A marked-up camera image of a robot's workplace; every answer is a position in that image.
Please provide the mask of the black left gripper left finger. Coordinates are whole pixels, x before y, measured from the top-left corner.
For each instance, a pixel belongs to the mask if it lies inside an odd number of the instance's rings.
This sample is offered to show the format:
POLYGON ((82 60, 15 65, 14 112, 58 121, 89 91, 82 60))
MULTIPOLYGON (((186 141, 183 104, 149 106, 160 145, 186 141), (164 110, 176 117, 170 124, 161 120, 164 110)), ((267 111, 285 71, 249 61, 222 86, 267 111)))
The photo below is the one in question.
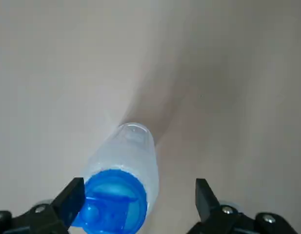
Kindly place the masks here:
POLYGON ((82 177, 75 177, 49 204, 38 204, 17 217, 0 211, 0 234, 67 234, 85 202, 82 177))

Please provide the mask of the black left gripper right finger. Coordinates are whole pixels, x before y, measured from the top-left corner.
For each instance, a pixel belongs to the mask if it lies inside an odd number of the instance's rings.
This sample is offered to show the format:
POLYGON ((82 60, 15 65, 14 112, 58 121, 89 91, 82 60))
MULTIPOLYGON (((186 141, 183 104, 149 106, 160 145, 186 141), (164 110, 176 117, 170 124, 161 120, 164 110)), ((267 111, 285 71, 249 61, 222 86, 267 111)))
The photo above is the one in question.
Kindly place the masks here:
POLYGON ((230 205, 221 205, 206 179, 197 178, 195 205, 200 217, 190 234, 296 234, 280 215, 261 212, 250 218, 230 205))

